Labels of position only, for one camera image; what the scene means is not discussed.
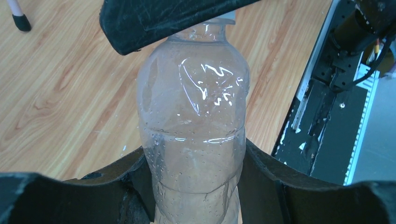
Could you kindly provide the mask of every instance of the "plastic bottle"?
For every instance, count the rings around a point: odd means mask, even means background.
[[[215,18],[170,36],[139,71],[139,129],[159,224],[236,224],[249,67]]]

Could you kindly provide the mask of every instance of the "water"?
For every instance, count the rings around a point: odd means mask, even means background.
[[[157,223],[236,224],[245,129],[213,126],[202,131],[205,127],[183,124],[165,131],[139,126],[153,178]]]

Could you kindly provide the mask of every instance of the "wooden surface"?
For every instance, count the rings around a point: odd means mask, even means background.
[[[19,0],[33,30],[0,1],[0,172],[80,178],[140,146],[139,67],[158,43],[118,55],[99,27],[102,0]],[[247,137],[270,152],[330,0],[263,0],[227,36],[251,69]]]

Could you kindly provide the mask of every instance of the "black robotic claw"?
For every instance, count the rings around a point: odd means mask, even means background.
[[[154,221],[142,148],[81,180],[3,173],[0,189],[0,223]],[[249,140],[238,191],[244,224],[396,222],[396,182],[334,185],[293,170]]]

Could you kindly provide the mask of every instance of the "bottle neck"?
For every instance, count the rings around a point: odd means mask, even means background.
[[[170,36],[169,40],[224,42],[227,41],[226,25],[201,23]]]

